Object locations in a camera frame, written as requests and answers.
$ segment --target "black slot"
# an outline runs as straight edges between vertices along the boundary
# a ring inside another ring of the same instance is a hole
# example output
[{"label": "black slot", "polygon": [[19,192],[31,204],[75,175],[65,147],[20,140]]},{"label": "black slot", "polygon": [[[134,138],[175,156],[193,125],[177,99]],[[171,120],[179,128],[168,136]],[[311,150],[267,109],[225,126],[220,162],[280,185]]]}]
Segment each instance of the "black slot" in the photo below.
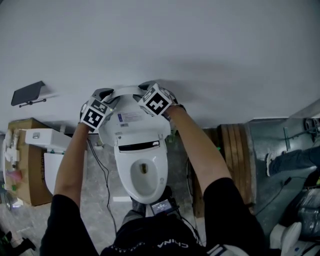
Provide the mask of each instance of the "black slot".
[{"label": "black slot", "polygon": [[119,146],[119,150],[120,151],[136,151],[136,150],[151,149],[159,146],[160,146],[159,140],[155,140],[150,142]]}]

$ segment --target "toilet tank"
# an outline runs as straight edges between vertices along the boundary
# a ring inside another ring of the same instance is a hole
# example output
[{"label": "toilet tank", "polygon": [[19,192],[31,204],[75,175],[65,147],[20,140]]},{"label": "toilet tank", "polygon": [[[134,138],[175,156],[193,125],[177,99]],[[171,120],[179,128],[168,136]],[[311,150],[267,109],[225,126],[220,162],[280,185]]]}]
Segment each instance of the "toilet tank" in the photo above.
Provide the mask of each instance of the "toilet tank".
[{"label": "toilet tank", "polygon": [[28,129],[25,143],[54,151],[65,151],[71,138],[62,132],[50,128]]}]

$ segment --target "white cube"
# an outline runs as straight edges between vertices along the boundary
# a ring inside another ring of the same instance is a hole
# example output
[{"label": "white cube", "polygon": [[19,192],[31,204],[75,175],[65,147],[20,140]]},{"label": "white cube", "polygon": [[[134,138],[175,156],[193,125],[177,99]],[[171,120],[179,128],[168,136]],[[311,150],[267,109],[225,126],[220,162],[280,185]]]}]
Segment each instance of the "white cube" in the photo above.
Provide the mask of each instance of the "white cube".
[{"label": "white cube", "polygon": [[112,114],[112,108],[91,96],[81,116],[80,122],[96,130],[102,125],[104,120]]},{"label": "white cube", "polygon": [[152,116],[162,115],[172,104],[168,92],[155,83],[139,100],[138,105]]}]

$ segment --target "wall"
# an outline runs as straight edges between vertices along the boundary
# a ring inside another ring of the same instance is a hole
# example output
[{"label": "wall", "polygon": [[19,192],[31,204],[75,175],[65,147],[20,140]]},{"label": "wall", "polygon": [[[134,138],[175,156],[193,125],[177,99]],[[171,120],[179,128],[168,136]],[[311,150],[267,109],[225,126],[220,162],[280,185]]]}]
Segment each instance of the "wall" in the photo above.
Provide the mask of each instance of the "wall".
[{"label": "wall", "polygon": [[[202,127],[287,117],[320,97],[319,30],[318,0],[4,0],[0,131],[75,125],[95,89],[152,79]],[[10,105],[40,80],[54,97]]]}]

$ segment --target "blue floor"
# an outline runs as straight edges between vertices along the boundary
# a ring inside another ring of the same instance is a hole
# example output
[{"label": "blue floor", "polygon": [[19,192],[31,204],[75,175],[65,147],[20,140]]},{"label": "blue floor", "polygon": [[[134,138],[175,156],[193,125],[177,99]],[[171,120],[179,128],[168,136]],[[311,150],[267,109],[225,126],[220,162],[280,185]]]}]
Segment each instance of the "blue floor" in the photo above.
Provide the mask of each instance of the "blue floor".
[{"label": "blue floor", "polygon": [[[249,122],[251,136],[253,140],[256,165],[256,188],[257,198],[254,212],[258,213],[272,198],[280,191],[282,184],[289,178],[291,182],[283,188],[279,196],[270,203],[256,217],[260,222],[266,240],[269,241],[269,235],[274,226],[280,221],[288,204],[301,191],[305,182],[302,178],[307,177],[316,168],[284,171],[275,176],[267,176],[266,155],[274,152],[279,156],[287,150],[284,140],[284,127],[288,127],[288,136],[293,136],[304,131],[303,119],[267,119],[253,120]],[[303,134],[290,140],[291,151],[304,150],[313,146],[310,134]]]}]

